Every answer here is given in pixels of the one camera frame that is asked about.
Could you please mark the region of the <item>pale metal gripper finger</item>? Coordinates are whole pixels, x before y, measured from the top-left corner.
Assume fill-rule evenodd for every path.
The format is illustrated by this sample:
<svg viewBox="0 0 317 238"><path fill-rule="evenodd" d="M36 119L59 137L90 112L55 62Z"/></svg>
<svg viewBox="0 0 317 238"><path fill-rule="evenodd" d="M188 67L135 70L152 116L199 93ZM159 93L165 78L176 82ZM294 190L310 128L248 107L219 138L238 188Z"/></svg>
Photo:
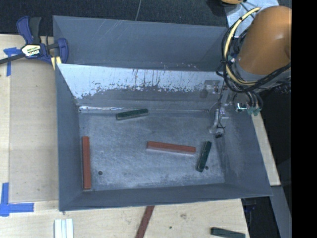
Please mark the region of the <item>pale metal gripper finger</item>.
<svg viewBox="0 0 317 238"><path fill-rule="evenodd" d="M220 116L217 119L217 126L216 126L216 134L217 136L223 136L225 134L225 130L229 121L228 116Z"/></svg>
<svg viewBox="0 0 317 238"><path fill-rule="evenodd" d="M222 133L222 126L219 121L219 109L214 112L213 124L209 127L210 133Z"/></svg>

